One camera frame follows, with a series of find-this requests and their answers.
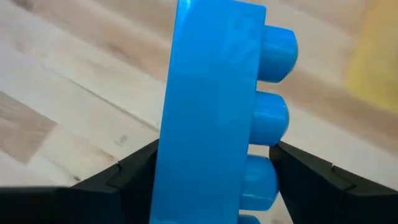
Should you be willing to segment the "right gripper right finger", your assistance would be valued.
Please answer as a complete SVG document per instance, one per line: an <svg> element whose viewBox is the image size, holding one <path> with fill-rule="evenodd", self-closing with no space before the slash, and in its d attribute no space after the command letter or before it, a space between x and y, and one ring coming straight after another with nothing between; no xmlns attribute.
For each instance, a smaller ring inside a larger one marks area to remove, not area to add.
<svg viewBox="0 0 398 224"><path fill-rule="evenodd" d="M269 159L294 224L398 224L398 191L284 142Z"/></svg>

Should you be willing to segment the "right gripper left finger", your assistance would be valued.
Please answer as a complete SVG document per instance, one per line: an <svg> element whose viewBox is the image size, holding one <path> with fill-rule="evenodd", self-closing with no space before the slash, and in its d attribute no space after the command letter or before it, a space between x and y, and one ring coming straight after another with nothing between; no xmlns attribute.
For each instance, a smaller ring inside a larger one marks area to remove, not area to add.
<svg viewBox="0 0 398 224"><path fill-rule="evenodd" d="M72 187L0 187L0 224L149 224L158 143Z"/></svg>

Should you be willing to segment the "large blue toy brick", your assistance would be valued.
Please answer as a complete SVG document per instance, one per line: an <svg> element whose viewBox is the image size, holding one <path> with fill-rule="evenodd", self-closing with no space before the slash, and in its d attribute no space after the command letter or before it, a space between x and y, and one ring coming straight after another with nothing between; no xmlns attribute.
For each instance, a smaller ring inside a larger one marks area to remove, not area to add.
<svg viewBox="0 0 398 224"><path fill-rule="evenodd" d="M277 83L298 56L291 30L267 26L266 8L237 0L178 0L149 224L259 224L278 194L271 161L289 126Z"/></svg>

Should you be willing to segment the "yellow plastic bin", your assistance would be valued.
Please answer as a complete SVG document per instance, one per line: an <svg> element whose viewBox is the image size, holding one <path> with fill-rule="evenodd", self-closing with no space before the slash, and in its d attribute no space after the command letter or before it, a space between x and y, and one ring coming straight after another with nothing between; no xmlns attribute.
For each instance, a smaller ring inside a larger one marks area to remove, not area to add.
<svg viewBox="0 0 398 224"><path fill-rule="evenodd" d="M345 87L354 97L398 114L398 0L371 0Z"/></svg>

